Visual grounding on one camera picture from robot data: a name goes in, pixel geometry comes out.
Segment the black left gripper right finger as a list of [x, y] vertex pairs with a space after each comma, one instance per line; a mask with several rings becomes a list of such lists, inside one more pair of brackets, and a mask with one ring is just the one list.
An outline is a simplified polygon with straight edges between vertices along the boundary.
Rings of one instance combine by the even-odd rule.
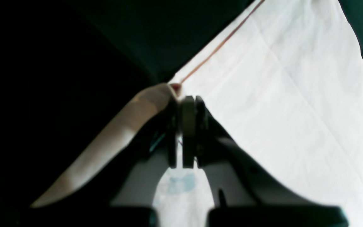
[[347, 227], [338, 206], [294, 193], [262, 168], [216, 121], [200, 96], [180, 102], [183, 168], [197, 165], [214, 201], [207, 227]]

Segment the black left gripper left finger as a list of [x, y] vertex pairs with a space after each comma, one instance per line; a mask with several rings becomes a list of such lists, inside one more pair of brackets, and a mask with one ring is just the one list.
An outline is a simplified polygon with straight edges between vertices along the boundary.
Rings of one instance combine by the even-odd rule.
[[23, 213], [20, 227], [158, 227], [157, 185], [177, 164], [177, 107], [151, 118], [118, 155], [72, 195]]

